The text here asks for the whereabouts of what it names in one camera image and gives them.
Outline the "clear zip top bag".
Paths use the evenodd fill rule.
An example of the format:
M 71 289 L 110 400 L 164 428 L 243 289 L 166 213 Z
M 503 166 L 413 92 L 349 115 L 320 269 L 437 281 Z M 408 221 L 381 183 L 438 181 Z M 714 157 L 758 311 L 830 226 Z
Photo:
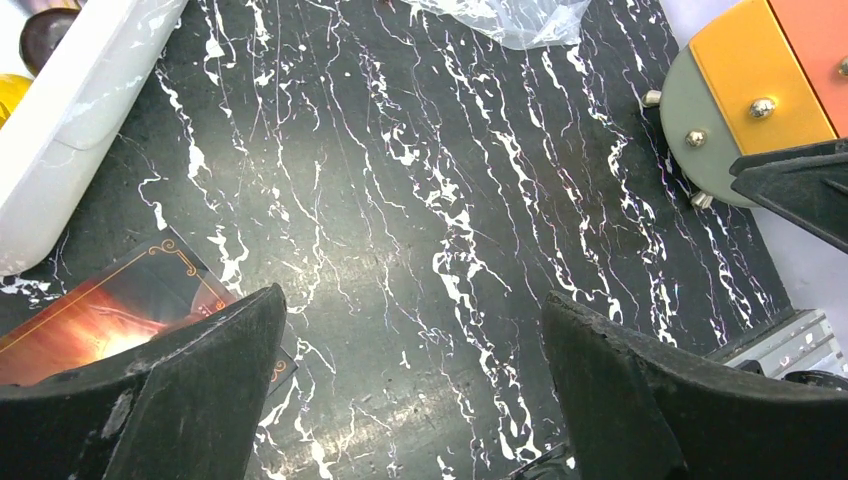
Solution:
M 590 0 L 421 0 L 413 10 L 447 15 L 510 50 L 580 42 Z

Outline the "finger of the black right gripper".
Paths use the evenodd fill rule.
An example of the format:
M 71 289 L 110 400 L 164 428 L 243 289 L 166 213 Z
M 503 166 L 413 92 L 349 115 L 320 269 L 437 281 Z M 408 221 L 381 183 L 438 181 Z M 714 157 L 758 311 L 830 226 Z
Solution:
M 847 251 L 847 140 L 739 157 L 731 189 Z

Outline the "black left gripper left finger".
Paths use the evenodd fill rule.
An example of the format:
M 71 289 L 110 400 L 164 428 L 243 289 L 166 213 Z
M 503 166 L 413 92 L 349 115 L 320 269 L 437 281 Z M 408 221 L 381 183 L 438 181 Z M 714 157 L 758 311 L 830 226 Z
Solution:
M 160 338 L 1 390 L 5 479 L 241 479 L 286 317 L 270 285 Z

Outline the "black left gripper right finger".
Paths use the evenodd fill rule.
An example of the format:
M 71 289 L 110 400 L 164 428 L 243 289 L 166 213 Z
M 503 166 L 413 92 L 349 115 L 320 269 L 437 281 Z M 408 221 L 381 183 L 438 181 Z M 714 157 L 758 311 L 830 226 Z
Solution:
M 843 479 L 847 396 L 731 368 L 559 292 L 542 337 L 583 479 Z

